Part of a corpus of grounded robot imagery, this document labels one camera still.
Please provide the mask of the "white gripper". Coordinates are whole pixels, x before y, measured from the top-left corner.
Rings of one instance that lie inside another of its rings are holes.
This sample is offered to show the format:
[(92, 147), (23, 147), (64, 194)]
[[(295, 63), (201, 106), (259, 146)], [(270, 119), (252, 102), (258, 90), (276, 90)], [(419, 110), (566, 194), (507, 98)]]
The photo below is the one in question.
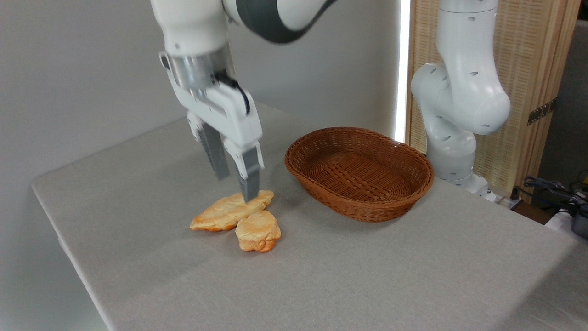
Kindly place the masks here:
[(251, 94), (231, 77), (230, 55), (174, 57), (161, 52), (159, 57), (215, 176), (223, 180), (230, 174), (224, 146), (235, 164), (244, 201), (258, 197), (265, 168), (259, 144), (262, 126)]

